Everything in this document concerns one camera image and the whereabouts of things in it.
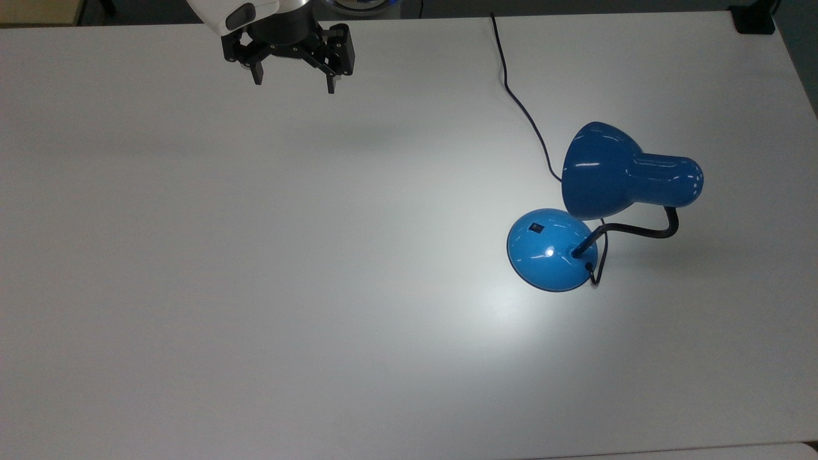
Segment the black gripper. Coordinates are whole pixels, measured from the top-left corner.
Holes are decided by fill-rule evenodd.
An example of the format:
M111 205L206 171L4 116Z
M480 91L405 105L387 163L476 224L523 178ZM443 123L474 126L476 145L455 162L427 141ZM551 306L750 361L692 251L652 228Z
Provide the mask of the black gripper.
M336 92L336 82L342 76L353 75L355 50L350 27L334 24L322 29L312 9L271 15L246 26L246 32L251 38L248 44L242 43L245 29L222 36L223 57L249 70L258 86L263 82L263 61L276 52L294 56L294 49L302 50L304 61L324 73L330 95Z

